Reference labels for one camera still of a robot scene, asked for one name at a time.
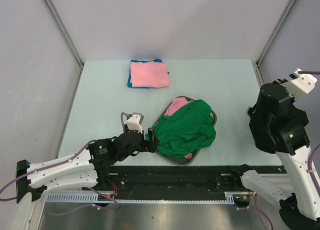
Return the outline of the grey laundry tray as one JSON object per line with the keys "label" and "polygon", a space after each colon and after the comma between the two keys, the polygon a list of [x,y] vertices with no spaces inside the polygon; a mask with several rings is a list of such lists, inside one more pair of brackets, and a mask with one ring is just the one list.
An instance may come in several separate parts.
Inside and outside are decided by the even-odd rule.
{"label": "grey laundry tray", "polygon": [[[178,97],[184,97],[186,98],[187,100],[191,100],[192,101],[195,101],[194,99],[190,98],[190,97],[187,97],[187,96],[178,96]],[[154,126],[156,125],[156,123],[158,122],[158,120],[160,119],[161,116],[163,116],[167,110],[167,108],[169,107],[169,105],[165,108],[165,110],[160,114],[160,116],[157,118],[157,120],[155,121],[155,123],[152,125],[152,127],[154,128]],[[211,113],[210,113],[211,117],[213,118],[213,126],[215,128],[215,125],[216,125],[216,122],[217,122],[217,115],[216,113],[214,112],[214,110],[212,110],[211,108]],[[192,163],[192,161],[195,159],[195,157],[197,156],[197,154],[200,152],[200,150],[197,150],[194,154],[192,153],[189,153],[187,155],[185,155],[184,157],[182,158],[178,158],[178,159],[174,159],[172,156],[164,156],[164,155],[161,155],[157,152],[156,150],[156,154],[159,155],[161,158],[165,159],[166,161],[176,165],[176,166],[180,166],[180,167],[185,167],[185,166],[188,166]]]}

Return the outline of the black polo shirt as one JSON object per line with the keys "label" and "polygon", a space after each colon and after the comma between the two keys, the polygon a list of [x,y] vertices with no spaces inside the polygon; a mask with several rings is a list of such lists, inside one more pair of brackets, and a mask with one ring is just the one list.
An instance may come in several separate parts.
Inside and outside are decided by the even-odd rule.
{"label": "black polo shirt", "polygon": [[260,108],[257,103],[247,113],[255,146],[263,152],[275,154],[276,142],[270,130],[272,114]]}

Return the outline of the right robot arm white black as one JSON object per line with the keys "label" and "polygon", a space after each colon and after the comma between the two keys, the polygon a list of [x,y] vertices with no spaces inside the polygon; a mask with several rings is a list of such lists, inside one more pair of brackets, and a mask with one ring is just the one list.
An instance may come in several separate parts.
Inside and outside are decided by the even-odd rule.
{"label": "right robot arm white black", "polygon": [[255,146],[280,159],[293,191],[282,189],[251,169],[233,175],[230,184],[237,191],[250,189],[272,204],[291,230],[318,230],[320,178],[305,130],[309,120],[305,111],[294,106],[295,97],[282,84],[266,83],[248,110]]}

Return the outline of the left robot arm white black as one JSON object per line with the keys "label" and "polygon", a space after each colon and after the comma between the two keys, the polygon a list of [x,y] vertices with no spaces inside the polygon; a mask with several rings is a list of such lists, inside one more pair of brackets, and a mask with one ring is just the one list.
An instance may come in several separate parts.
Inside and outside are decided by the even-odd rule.
{"label": "left robot arm white black", "polygon": [[42,163],[21,160],[16,164],[16,202],[27,194],[31,200],[57,189],[110,186],[109,167],[139,153],[154,153],[159,144],[154,130],[147,135],[128,130],[119,136],[89,141],[78,152]]}

